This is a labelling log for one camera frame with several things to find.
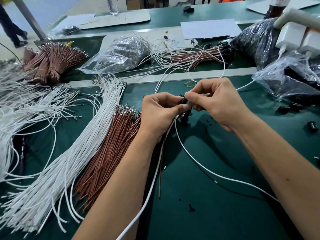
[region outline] shoe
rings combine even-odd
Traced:
[[[22,37],[22,39],[27,40],[28,39],[28,32],[23,31],[23,35],[21,37]]]
[[[20,48],[20,47],[25,46],[26,44],[28,44],[27,41],[20,41],[20,43],[19,43],[18,45],[15,44],[14,47],[15,47],[15,48]]]

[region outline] left hand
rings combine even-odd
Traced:
[[[172,120],[191,108],[189,104],[178,104],[182,99],[183,97],[167,92],[145,96],[142,101],[139,132],[147,133],[158,143]]]

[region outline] brown bottle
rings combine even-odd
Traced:
[[[289,4],[290,0],[272,0],[269,6],[269,10],[266,12],[266,15],[263,19],[270,19],[279,17],[282,14],[282,11]]]

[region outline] plastic bottle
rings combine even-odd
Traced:
[[[272,0],[269,6],[269,10],[266,12],[266,15],[263,19],[270,19],[279,17],[282,14],[282,11],[289,4],[290,0]]]
[[[108,7],[111,15],[117,15],[119,13],[119,10],[117,7],[117,1],[116,0],[106,0],[106,1],[108,3]]]

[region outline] label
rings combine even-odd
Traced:
[[[274,7],[286,7],[290,0],[272,0],[270,5]]]

